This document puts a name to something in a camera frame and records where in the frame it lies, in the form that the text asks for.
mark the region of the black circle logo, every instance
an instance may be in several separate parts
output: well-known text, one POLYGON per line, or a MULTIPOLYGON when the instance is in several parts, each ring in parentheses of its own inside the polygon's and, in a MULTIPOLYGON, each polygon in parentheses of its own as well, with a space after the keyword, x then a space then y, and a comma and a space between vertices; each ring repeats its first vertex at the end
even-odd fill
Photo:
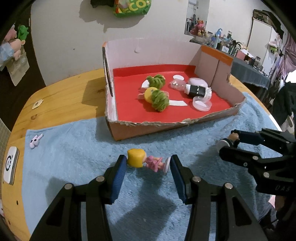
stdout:
POLYGON ((8 156, 6 159, 5 169, 8 172, 11 165, 11 156, 8 156))

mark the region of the pink curtain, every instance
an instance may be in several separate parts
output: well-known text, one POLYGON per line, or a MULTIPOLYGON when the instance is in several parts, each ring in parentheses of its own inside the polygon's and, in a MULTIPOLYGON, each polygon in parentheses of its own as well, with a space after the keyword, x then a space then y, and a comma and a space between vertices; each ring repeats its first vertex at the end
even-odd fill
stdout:
POLYGON ((296 70, 296 44, 290 33, 288 33, 288 39, 285 44, 285 55, 281 59, 279 74, 285 79, 288 73, 296 70))

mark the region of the dark gray tablecloth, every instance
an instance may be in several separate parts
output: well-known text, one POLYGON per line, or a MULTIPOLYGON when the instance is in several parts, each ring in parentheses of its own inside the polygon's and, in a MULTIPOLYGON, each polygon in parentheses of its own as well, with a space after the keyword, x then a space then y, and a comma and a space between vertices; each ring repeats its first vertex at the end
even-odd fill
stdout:
POLYGON ((270 86, 270 80, 266 76, 236 57, 233 58, 231 74, 242 83, 249 83, 266 90, 270 86))

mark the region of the wooden table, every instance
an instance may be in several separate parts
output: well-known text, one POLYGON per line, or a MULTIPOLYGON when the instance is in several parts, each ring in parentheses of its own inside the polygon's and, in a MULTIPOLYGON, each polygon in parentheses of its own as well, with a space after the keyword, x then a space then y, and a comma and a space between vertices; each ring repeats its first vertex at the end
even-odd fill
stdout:
MULTIPOLYGON (((240 91, 248 92, 270 115, 258 98, 235 77, 231 76, 230 82, 240 91)), ((16 146, 20 150, 14 184, 9 185, 4 182, 2 175, 2 202, 5 220, 11 231, 22 241, 27 241, 30 238, 22 203, 22 167, 26 131, 99 117, 103 116, 104 112, 105 78, 103 69, 59 81, 37 91, 28 99, 13 127, 4 157, 6 158, 10 146, 16 146), (32 110, 33 104, 40 99, 44 100, 43 103, 32 110)))

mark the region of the red paper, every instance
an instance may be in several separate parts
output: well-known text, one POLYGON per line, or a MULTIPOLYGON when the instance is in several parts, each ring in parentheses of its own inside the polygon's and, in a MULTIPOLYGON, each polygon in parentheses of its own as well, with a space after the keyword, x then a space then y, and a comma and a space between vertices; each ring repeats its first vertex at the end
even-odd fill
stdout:
POLYGON ((183 91, 171 88, 170 82, 176 74, 182 75, 185 81, 189 78, 197 77, 194 73, 195 66, 188 65, 153 65, 138 66, 129 68, 114 69, 114 88, 117 115, 119 121, 130 121, 134 123, 162 122, 173 123, 182 122, 185 119, 197 119, 213 112, 218 112, 231 108, 232 106, 215 92, 212 93, 212 108, 207 111, 198 111, 192 105, 190 98, 183 91), (152 108, 151 104, 145 100, 138 100, 138 94, 142 83, 148 75, 155 76, 161 74, 165 77, 165 86, 162 91, 170 94, 170 100, 183 100, 188 106, 168 106, 163 112, 158 112, 152 108))

